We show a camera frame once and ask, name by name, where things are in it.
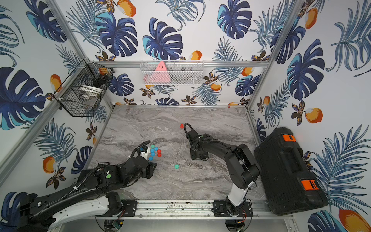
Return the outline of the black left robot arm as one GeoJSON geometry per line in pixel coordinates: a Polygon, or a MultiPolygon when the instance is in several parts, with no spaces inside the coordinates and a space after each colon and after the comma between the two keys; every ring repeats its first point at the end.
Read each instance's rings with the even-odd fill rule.
{"type": "Polygon", "coordinates": [[[47,232],[68,220],[121,216],[124,206],[117,190],[141,178],[150,179],[156,167],[156,163],[141,156],[117,165],[100,163],[71,187],[45,196],[29,194],[20,202],[16,231],[47,232]]]}

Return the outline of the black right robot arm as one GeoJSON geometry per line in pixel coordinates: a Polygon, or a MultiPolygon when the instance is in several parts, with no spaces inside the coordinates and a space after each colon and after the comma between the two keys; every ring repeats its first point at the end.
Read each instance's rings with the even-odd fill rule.
{"type": "Polygon", "coordinates": [[[257,184],[256,181],[261,174],[261,167],[256,158],[244,144],[229,145],[209,134],[199,135],[195,130],[186,132],[185,135],[190,143],[191,159],[207,161],[212,154],[226,163],[233,185],[226,197],[225,210],[215,214],[239,216],[243,211],[249,189],[257,184]]]}

